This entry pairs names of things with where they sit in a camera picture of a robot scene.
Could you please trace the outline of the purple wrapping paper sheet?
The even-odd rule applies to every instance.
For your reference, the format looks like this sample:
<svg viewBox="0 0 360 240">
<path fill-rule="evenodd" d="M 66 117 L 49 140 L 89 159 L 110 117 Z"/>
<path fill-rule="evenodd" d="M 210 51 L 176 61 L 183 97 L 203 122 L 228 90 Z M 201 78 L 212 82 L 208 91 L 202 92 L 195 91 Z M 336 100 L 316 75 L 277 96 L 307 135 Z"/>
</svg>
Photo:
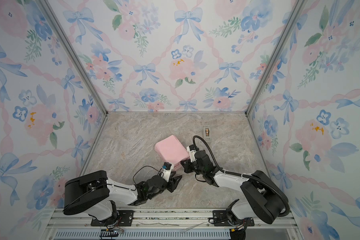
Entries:
<svg viewBox="0 0 360 240">
<path fill-rule="evenodd" d="M 188 160 L 190 158 L 186 148 L 174 135 L 156 143 L 155 151 L 164 162 L 172 164 L 175 171 L 181 168 L 181 161 Z"/>
</svg>

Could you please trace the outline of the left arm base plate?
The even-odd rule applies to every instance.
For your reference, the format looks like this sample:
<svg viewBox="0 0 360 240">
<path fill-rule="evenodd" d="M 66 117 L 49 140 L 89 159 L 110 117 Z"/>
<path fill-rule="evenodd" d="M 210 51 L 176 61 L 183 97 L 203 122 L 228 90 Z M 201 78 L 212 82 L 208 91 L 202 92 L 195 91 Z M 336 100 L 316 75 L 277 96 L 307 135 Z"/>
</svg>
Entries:
<svg viewBox="0 0 360 240">
<path fill-rule="evenodd" d="M 134 218 L 133 210 L 117 210 L 111 217 L 99 221 L 93 218 L 91 221 L 91 227 L 131 227 Z"/>
</svg>

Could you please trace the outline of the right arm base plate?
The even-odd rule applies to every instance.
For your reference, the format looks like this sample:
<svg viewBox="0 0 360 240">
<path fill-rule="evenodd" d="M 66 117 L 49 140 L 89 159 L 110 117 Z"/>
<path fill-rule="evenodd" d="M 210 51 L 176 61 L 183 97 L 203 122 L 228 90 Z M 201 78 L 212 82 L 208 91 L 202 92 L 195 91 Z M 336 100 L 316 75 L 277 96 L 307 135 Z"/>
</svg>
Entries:
<svg viewBox="0 0 360 240">
<path fill-rule="evenodd" d="M 209 219 L 209 223 L 215 227 L 239 227 L 245 223 L 248 223 L 249 227 L 255 226 L 253 218 L 239 220 L 233 213 L 227 210 L 214 210 L 212 214 L 213 216 Z"/>
</svg>

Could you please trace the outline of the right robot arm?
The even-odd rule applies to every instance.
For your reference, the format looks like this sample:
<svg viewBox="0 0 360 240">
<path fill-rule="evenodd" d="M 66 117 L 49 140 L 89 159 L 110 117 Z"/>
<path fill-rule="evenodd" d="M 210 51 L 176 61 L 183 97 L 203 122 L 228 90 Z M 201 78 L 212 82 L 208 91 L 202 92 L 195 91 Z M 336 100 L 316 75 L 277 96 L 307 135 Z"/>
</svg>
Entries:
<svg viewBox="0 0 360 240">
<path fill-rule="evenodd" d="M 241 192 L 245 200 L 233 201 L 225 210 L 226 221 L 233 226 L 244 224 L 257 217 L 266 224 L 290 213 L 289 200 L 273 181 L 262 171 L 251 175 L 226 171 L 213 164 L 206 151 L 189 152 L 190 158 L 181 161 L 184 172 L 201 175 L 203 181 L 214 187 Z"/>
</svg>

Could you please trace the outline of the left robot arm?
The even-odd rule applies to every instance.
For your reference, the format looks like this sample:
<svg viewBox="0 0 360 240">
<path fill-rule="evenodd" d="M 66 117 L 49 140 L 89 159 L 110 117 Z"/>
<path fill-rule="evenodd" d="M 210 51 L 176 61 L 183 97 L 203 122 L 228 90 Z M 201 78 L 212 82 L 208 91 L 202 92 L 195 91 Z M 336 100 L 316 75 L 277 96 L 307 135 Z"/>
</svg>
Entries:
<svg viewBox="0 0 360 240">
<path fill-rule="evenodd" d="M 140 206 L 163 193 L 176 190 L 183 176 L 165 170 L 146 181 L 125 185 L 108 178 L 106 171 L 97 171 L 69 180 L 65 184 L 64 215 L 86 213 L 102 222 L 117 217 L 116 203 Z"/>
</svg>

